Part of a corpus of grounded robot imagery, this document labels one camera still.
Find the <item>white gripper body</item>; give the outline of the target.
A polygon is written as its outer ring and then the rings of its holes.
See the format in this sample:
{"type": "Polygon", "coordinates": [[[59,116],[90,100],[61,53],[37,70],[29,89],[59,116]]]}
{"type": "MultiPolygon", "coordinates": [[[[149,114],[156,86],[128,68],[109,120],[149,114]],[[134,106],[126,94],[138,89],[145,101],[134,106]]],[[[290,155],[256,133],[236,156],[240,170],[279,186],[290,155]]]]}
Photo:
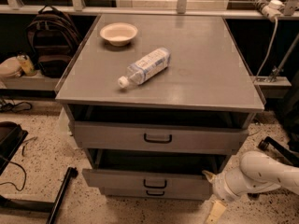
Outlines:
{"type": "Polygon", "coordinates": [[[219,200],[231,203],[248,193],[249,179],[240,170],[221,172],[213,176],[212,189],[219,200]]]}

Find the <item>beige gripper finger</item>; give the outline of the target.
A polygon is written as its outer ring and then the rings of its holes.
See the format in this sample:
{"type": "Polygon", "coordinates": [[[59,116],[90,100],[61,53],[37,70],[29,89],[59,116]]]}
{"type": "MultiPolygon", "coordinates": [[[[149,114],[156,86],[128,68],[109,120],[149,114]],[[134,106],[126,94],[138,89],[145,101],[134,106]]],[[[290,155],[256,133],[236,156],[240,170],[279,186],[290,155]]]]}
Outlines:
{"type": "Polygon", "coordinates": [[[227,204],[223,201],[213,201],[209,214],[205,220],[205,224],[217,224],[221,216],[224,214],[227,204]]]}
{"type": "Polygon", "coordinates": [[[203,170],[202,173],[210,184],[215,184],[219,180],[218,175],[215,175],[208,170],[203,170]]]}

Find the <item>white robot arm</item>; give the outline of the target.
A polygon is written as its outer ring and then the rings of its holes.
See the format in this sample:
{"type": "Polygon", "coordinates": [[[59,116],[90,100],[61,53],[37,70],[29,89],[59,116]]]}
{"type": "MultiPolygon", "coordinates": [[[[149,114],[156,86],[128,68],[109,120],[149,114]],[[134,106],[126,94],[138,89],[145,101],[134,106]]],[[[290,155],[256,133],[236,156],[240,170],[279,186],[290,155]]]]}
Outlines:
{"type": "Polygon", "coordinates": [[[217,175],[204,170],[217,200],[209,211],[205,224],[217,224],[227,205],[245,194],[260,194],[279,188],[299,194],[299,168],[290,166],[259,151],[244,153],[239,165],[217,175]]]}

